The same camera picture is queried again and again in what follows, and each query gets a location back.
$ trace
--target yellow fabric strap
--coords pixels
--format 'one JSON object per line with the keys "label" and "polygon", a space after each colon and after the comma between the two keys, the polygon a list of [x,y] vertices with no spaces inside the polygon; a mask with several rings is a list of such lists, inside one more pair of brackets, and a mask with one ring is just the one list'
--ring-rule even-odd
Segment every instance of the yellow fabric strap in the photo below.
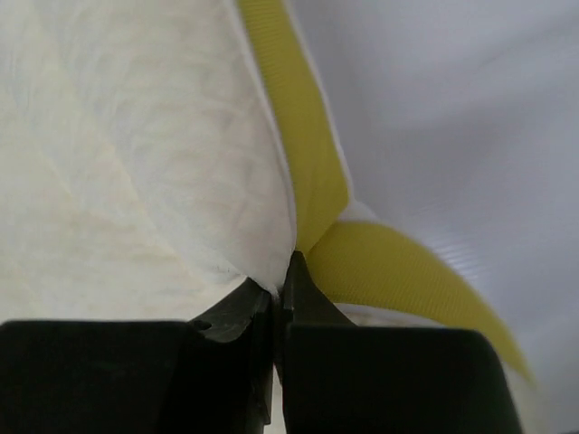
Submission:
{"label": "yellow fabric strap", "polygon": [[348,200],[318,86],[281,0],[238,0],[289,161],[297,250],[335,303],[382,307],[479,330],[531,379],[509,331],[476,293],[427,249],[381,225],[335,223]]}
{"label": "yellow fabric strap", "polygon": [[283,3],[240,0],[239,7],[289,161],[297,249],[307,253],[346,207],[346,178],[318,85]]}
{"label": "yellow fabric strap", "polygon": [[382,307],[479,330],[501,358],[532,380],[502,321],[436,256],[380,224],[336,223],[308,255],[314,281],[334,303]]}

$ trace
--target white cloth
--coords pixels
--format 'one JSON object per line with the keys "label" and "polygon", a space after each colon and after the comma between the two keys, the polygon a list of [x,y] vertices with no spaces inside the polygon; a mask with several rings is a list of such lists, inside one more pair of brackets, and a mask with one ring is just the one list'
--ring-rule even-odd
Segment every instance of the white cloth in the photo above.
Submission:
{"label": "white cloth", "polygon": [[0,2],[0,322],[283,282],[293,192],[241,29],[228,0]]}
{"label": "white cloth", "polygon": [[289,2],[357,199],[472,283],[579,429],[579,4]]}

